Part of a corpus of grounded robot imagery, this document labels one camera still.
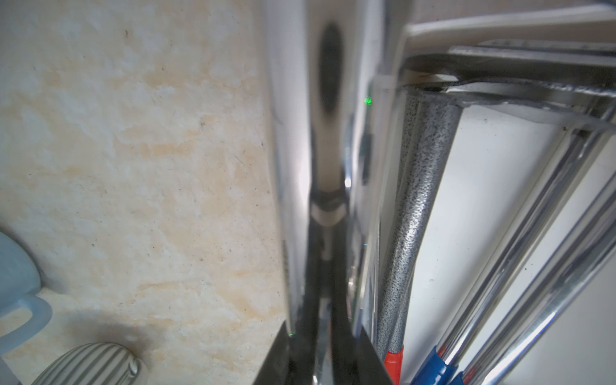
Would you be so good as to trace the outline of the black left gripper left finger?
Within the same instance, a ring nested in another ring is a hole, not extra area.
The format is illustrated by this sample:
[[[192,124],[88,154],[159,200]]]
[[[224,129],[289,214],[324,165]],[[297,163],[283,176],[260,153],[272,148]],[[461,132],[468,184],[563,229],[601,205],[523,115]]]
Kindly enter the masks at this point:
[[[284,385],[287,383],[290,373],[289,340],[287,325],[283,322],[253,385]]]

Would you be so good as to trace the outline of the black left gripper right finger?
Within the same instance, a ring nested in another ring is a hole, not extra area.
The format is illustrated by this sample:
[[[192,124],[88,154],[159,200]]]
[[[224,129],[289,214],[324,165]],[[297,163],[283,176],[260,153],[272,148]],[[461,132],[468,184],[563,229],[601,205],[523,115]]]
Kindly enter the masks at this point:
[[[361,327],[356,343],[357,384],[361,385],[392,385],[388,372],[377,356],[367,332]]]

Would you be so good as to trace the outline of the steel hoe blue handle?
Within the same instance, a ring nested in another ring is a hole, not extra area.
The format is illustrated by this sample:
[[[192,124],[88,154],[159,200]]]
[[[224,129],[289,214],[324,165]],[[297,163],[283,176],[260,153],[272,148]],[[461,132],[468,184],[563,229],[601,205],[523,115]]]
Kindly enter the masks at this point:
[[[532,47],[535,42],[516,42],[511,47]],[[570,122],[589,121],[583,113],[590,106],[583,94],[574,94],[571,109],[559,105],[561,93],[539,92],[548,104],[529,105],[556,112]],[[498,384],[514,369],[550,325],[584,290],[603,267],[615,247],[615,182],[609,180],[588,209],[553,252],[526,291],[503,318],[467,367],[449,380],[451,384]]]
[[[286,384],[357,384],[408,1],[262,1]]]
[[[574,94],[583,94],[589,104],[601,97],[608,98],[615,81],[613,44],[535,42],[527,48],[456,46],[444,54],[427,54],[416,62],[464,83],[510,82],[518,86],[512,94],[514,99],[533,93],[535,104],[548,104],[538,93],[547,93],[552,84],[552,91],[561,93],[559,105],[568,109],[574,107]],[[548,168],[535,184],[525,208],[513,221],[513,229],[500,240],[413,383],[446,384],[454,377],[463,353],[586,171],[601,136],[586,129],[578,119],[570,122],[574,128],[566,137],[564,148],[553,154],[553,168]]]

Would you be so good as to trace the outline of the cream storage box tray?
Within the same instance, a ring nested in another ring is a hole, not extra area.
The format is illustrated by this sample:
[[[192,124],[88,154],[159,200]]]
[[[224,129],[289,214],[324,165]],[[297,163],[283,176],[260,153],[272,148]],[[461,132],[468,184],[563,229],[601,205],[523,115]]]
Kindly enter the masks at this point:
[[[502,38],[604,43],[614,29],[614,7],[595,4],[420,22],[411,37],[416,50]],[[415,271],[402,383],[444,333],[565,134],[487,107],[463,113]]]

